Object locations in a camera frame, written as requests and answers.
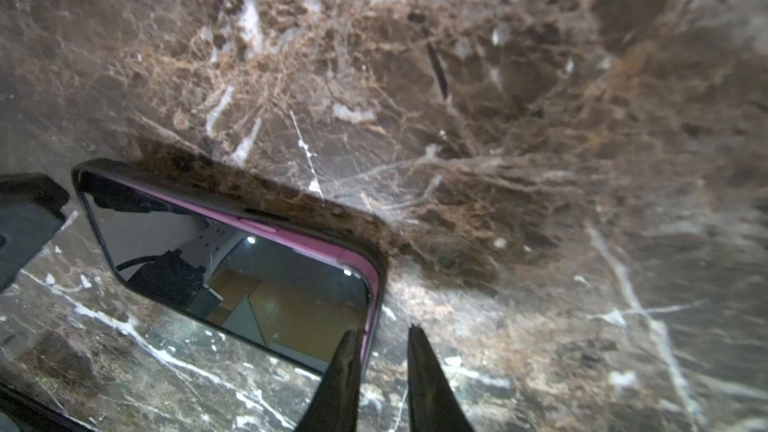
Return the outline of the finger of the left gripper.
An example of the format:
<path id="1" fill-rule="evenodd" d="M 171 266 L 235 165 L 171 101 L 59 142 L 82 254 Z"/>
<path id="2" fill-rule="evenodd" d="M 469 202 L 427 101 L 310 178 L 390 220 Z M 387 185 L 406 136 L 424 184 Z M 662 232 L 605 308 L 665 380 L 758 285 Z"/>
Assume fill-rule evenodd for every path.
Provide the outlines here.
<path id="1" fill-rule="evenodd" d="M 62 227 L 69 198 L 41 173 L 1 176 L 1 292 Z"/>

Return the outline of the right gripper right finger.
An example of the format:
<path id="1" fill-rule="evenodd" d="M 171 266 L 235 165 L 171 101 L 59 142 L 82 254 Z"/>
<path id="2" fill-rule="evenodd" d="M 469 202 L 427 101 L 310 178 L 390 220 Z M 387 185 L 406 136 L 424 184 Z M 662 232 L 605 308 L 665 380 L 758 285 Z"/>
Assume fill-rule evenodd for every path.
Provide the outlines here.
<path id="1" fill-rule="evenodd" d="M 473 431 L 424 329 L 417 325 L 408 333 L 408 387 L 411 431 Z"/>

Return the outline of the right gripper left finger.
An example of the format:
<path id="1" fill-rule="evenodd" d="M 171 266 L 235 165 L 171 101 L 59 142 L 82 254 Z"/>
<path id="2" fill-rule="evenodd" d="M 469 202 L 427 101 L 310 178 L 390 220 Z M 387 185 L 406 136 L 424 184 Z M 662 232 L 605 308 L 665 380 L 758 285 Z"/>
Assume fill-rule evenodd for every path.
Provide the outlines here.
<path id="1" fill-rule="evenodd" d="M 364 331 L 347 331 L 295 432 L 355 432 L 362 377 Z"/>

